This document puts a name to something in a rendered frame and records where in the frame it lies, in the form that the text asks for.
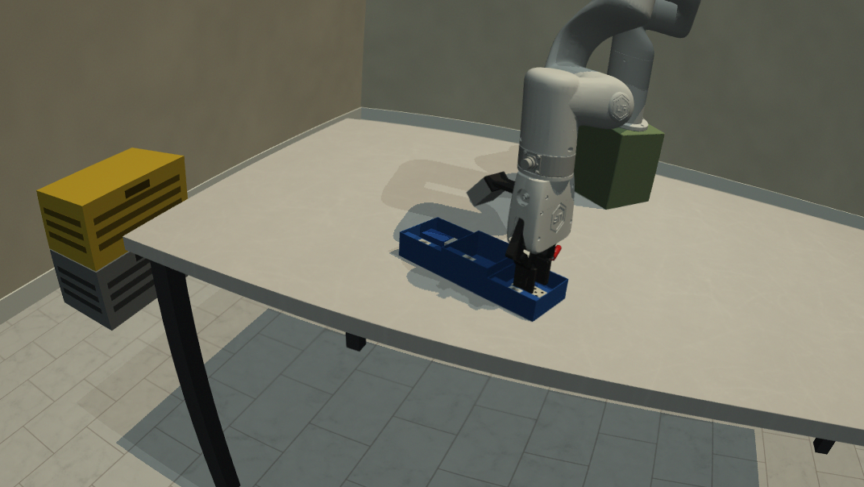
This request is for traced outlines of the blue rack of bins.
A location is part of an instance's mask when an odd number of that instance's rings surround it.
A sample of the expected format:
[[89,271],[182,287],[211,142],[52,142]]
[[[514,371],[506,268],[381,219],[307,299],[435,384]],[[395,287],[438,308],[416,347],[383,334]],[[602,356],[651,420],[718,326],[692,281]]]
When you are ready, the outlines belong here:
[[[422,238],[431,228],[457,240],[443,247],[433,244]],[[399,255],[533,322],[565,299],[568,279],[550,271],[546,285],[535,282],[547,292],[540,298],[511,285],[516,265],[505,256],[508,246],[437,217],[401,231]]]

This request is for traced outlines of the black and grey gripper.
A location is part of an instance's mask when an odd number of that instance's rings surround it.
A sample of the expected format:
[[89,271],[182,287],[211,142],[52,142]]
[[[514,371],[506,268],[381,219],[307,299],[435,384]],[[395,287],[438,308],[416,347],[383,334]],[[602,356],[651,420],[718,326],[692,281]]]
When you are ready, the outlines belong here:
[[[519,165],[517,169],[505,256],[516,264],[513,285],[533,293],[535,282],[548,283],[555,245],[571,234],[575,176],[544,177]],[[524,250],[530,251],[529,257]]]

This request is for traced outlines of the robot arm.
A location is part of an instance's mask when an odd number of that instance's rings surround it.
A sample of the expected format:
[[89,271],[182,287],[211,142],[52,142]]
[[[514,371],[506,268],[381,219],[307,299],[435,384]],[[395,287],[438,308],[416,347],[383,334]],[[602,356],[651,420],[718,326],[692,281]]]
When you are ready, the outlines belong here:
[[[519,167],[539,176],[568,177],[575,168],[580,126],[646,131],[643,114],[654,60],[646,29],[684,38],[700,2],[591,0],[578,11],[555,37],[545,68],[525,74]],[[607,74],[587,69],[593,50],[611,36]],[[497,172],[483,177],[467,196],[478,206],[505,191],[512,194],[514,182]]]

